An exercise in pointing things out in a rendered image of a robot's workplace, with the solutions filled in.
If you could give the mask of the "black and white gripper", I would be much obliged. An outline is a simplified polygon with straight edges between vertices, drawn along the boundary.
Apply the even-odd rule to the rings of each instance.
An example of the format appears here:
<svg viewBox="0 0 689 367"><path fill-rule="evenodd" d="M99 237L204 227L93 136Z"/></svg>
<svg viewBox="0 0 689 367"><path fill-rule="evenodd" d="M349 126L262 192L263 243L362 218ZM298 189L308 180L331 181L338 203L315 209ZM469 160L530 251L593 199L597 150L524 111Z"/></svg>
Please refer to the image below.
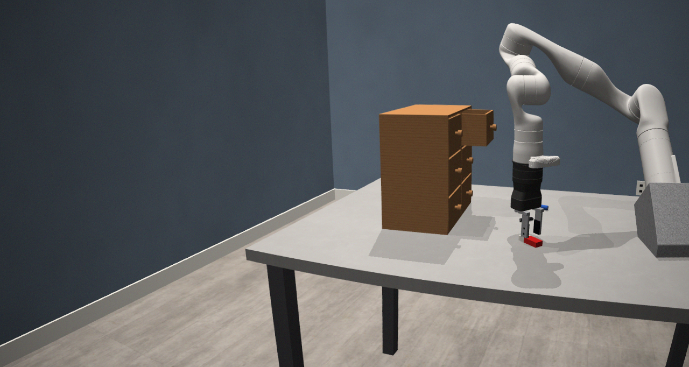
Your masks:
<svg viewBox="0 0 689 367"><path fill-rule="evenodd" d="M544 209L540 207L542 206L540 186L543 180L543 167L560 165L560 158L543 156L543 141L527 143L514 140L512 163L514 163L514 170L512 170L514 192L510 197L510 208L522 214L520 236L529 238L531 212L527 210L531 209L536 211L533 233L541 235Z"/></svg>

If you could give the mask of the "small brown wooden chest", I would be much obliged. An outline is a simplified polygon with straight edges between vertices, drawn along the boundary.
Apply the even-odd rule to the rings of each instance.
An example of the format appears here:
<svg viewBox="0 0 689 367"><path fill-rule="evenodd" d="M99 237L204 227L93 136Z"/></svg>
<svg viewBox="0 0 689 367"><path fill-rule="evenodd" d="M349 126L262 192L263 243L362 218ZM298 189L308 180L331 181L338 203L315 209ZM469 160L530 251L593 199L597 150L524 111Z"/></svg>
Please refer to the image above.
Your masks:
<svg viewBox="0 0 689 367"><path fill-rule="evenodd" d="M471 105L411 105L379 114L382 228L448 235L449 121Z"/></svg>

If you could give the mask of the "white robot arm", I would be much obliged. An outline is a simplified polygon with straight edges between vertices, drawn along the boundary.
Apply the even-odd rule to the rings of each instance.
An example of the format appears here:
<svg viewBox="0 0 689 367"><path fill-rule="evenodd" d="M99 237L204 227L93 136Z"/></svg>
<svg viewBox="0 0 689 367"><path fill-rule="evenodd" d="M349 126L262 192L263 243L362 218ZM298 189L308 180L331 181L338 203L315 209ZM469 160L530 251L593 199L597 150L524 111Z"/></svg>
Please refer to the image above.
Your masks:
<svg viewBox="0 0 689 367"><path fill-rule="evenodd" d="M543 120L537 115L526 114L522 105L543 105L551 96L548 79L529 58L532 45L548 56L566 83L639 124L636 135L645 187L650 182L681 183L670 144L669 116L658 88L645 83L631 97L618 90L593 61L552 43L524 26L510 23L503 35L499 53L510 69L507 93L514 112L515 141L543 141Z"/></svg>

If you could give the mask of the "red and white eraser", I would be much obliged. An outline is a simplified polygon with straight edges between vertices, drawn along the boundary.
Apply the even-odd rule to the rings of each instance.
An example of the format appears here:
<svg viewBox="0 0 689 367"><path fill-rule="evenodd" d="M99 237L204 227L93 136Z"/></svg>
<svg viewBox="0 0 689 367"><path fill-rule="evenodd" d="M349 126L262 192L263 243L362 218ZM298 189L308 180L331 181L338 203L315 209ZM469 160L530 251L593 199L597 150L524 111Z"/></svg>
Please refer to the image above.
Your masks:
<svg viewBox="0 0 689 367"><path fill-rule="evenodd" d="M524 238L524 237L522 237L522 236L519 235L518 240L521 241L521 242L524 242L524 243L526 243L526 244L528 244L528 245L530 245L530 246L533 246L533 247L535 247L535 248L540 247L540 246L543 246L543 241L542 241L542 240L537 239L537 238L535 238L535 237L532 237L531 235L529 235L529 238Z"/></svg>

